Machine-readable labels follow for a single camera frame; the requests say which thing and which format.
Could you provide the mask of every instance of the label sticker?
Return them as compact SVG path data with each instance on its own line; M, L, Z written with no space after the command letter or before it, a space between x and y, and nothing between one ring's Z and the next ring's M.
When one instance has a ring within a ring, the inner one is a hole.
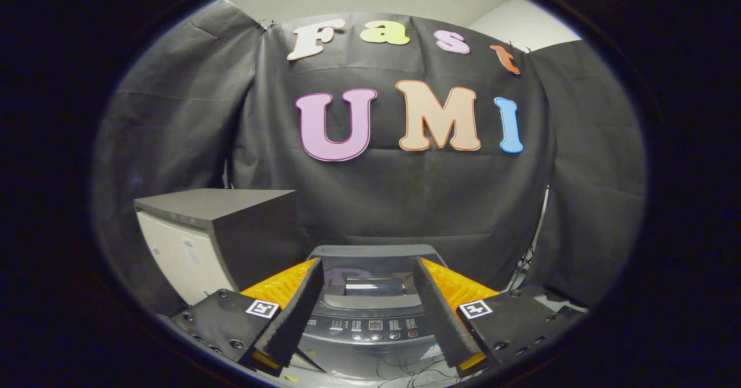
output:
M484 300L473 301L473 303L461 304L459 306L463 310L463 314L469 319L475 319L482 315L489 314L491 309L484 303Z
M257 315L270 319L278 311L278 304L269 301L255 300L250 308L246 310L248 314Z
M440 354L442 354L442 351L440 350L440 346L437 343L435 343L432 346L430 346L429 349L427 349L427 351L421 356L419 360L424 361L424 359L427 359L429 357L434 357L434 356L440 356Z
M198 252L196 251L196 247L193 245L193 242L187 237L183 237L182 242L183 242L183 248L188 253L190 262L194 265L197 265L203 268L203 264L201 263L201 258L199 258Z

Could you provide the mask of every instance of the washing machine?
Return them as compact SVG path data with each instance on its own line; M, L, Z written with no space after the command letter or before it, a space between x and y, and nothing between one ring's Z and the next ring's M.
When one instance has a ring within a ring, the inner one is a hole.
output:
M416 257L446 266L429 245L318 246L325 284L300 351L341 378L415 375L442 359L412 272Z

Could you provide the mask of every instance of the washing machine lid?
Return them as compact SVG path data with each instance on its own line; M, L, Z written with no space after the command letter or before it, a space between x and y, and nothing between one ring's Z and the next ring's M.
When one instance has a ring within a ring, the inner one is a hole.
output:
M350 317L419 314L412 272L417 257L446 266L429 245L318 246L325 287L315 313Z

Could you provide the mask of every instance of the washing machine control panel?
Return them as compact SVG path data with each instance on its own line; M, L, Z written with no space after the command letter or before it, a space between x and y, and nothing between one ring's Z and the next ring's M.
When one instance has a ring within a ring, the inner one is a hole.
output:
M433 335L424 314L358 319L313 314L305 335L347 343L393 343Z

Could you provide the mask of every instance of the blue letter i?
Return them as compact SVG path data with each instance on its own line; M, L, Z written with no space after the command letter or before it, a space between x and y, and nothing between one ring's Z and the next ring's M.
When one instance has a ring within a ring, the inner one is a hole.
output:
M495 98L494 103L500 108L502 129L505 134L505 139L500 143L500 148L507 153L521 153L522 142L519 141L517 130L517 103L502 97Z

